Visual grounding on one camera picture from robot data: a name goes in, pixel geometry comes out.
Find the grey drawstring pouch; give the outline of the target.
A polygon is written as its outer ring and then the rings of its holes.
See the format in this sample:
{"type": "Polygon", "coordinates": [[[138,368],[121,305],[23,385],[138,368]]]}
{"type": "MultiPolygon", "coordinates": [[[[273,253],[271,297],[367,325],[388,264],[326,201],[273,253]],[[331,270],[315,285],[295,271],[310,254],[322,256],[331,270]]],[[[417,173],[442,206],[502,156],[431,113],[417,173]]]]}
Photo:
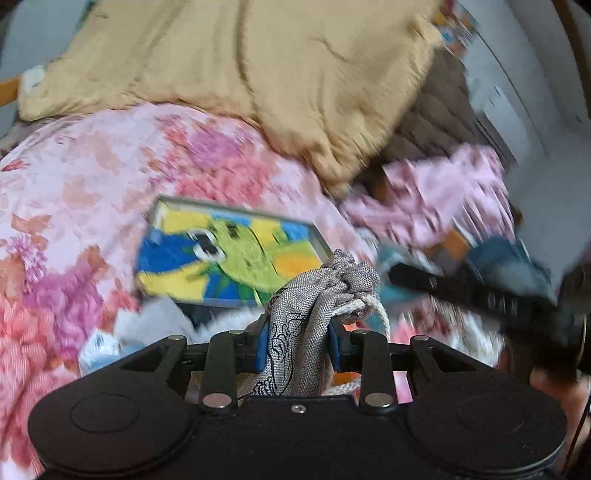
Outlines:
{"type": "Polygon", "coordinates": [[[391,334],[377,296],[380,276],[369,262],[337,250],[320,268],[304,272],[273,295],[266,365],[259,374],[238,376],[238,395],[318,396],[331,389],[329,324],[355,323],[376,313],[391,334]]]}

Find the packaged blue face mask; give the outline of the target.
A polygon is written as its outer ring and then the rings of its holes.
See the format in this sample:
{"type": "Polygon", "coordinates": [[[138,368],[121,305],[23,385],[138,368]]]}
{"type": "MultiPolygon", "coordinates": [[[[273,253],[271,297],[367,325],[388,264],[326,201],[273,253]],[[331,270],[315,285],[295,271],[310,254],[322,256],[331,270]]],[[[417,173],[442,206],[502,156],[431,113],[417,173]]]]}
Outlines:
{"type": "Polygon", "coordinates": [[[80,375],[93,373],[144,347],[144,344],[137,342],[122,343],[114,335],[94,329],[78,354],[80,375]]]}

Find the white folded cloth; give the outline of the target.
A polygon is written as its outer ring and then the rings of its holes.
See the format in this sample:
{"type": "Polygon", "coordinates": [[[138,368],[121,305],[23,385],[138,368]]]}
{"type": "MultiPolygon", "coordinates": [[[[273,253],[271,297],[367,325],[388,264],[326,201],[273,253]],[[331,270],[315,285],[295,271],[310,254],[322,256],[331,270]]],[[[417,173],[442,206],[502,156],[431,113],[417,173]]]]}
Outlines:
{"type": "Polygon", "coordinates": [[[211,338],[226,331],[245,330],[247,326],[263,315],[264,309],[240,308],[224,310],[215,314],[206,323],[201,324],[191,336],[189,344],[204,344],[211,341],[211,338]]]}

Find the blue denim jeans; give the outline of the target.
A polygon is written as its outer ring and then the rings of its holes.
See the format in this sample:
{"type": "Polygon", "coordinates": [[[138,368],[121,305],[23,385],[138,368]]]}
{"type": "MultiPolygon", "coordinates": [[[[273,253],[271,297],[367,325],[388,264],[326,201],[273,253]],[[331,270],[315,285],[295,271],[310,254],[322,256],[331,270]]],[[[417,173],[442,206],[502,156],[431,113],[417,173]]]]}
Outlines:
{"type": "Polygon", "coordinates": [[[468,253],[465,264],[488,286],[556,302],[550,271],[531,258],[521,240],[490,238],[468,253]]]}

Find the cartoon picture box tray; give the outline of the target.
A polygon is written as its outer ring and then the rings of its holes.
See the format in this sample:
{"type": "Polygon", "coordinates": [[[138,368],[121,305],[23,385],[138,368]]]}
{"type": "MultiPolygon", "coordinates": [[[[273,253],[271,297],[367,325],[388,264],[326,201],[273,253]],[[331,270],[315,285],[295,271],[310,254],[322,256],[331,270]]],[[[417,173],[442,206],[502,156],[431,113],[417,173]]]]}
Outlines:
{"type": "Polygon", "coordinates": [[[256,307],[331,255],[313,224],[159,197],[139,246],[135,282],[146,296],[182,305],[256,307]]]}

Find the pink garment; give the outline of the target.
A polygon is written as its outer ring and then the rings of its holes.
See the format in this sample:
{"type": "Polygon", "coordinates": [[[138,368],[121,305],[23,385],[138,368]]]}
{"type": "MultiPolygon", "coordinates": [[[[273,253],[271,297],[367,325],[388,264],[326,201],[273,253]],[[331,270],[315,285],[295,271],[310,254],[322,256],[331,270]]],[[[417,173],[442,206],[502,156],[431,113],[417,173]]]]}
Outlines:
{"type": "Polygon", "coordinates": [[[463,144],[449,157],[391,162],[372,190],[356,192],[339,210],[352,225],[381,239],[427,248],[455,225],[473,238],[515,238],[504,169],[495,150],[463,144]]]}

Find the pink floral bed sheet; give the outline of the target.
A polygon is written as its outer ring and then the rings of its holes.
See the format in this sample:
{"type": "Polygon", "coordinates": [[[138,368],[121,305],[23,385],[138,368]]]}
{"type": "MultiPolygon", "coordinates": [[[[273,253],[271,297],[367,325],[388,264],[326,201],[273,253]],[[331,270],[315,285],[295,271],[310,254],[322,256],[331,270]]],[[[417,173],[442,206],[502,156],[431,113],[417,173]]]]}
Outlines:
{"type": "Polygon", "coordinates": [[[374,260],[377,239],[325,196],[317,175],[238,120],[145,104],[41,122],[1,145],[1,475],[41,466],[34,403],[74,380],[94,330],[138,318],[134,267],[160,196],[317,226],[332,249],[374,260]]]}

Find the white air conditioner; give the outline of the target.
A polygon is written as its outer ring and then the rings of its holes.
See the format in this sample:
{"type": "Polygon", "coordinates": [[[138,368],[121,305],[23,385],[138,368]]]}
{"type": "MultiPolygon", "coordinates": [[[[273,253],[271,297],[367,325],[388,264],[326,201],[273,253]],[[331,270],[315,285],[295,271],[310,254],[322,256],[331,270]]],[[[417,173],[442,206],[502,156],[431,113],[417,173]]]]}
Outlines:
{"type": "Polygon", "coordinates": [[[544,159],[547,149],[517,90],[487,43],[477,37],[463,57],[477,127],[509,169],[544,159]]]}

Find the brown quilted jacket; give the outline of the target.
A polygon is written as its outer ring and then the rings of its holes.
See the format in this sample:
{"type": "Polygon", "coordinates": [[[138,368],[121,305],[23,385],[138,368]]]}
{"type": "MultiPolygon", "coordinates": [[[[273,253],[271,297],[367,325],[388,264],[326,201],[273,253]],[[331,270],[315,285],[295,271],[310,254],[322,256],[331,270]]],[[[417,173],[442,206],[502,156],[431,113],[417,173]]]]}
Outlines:
{"type": "Polygon", "coordinates": [[[478,142],[465,67],[447,49],[435,52],[414,104],[379,154],[385,163],[449,156],[462,144],[478,142]]]}

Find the yellow quilted blanket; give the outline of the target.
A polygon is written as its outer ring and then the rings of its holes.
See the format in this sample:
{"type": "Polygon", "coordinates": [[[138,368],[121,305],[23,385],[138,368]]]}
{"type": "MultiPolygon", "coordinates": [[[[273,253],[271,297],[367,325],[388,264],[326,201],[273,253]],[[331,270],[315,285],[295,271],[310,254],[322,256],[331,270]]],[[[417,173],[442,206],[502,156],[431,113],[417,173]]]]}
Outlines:
{"type": "Polygon", "coordinates": [[[101,1],[18,98],[22,119],[180,103],[259,127],[342,196],[443,39],[436,1],[101,1]]]}

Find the wooden bed rail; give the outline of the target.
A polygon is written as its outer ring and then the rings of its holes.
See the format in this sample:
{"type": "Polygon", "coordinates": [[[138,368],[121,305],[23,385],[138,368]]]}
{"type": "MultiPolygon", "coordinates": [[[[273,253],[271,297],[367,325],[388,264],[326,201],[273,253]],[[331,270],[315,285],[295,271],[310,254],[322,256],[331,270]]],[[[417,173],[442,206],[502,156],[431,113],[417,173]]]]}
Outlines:
{"type": "Polygon", "coordinates": [[[20,78],[13,77],[9,80],[0,82],[0,106],[6,106],[13,103],[18,98],[20,78]]]}

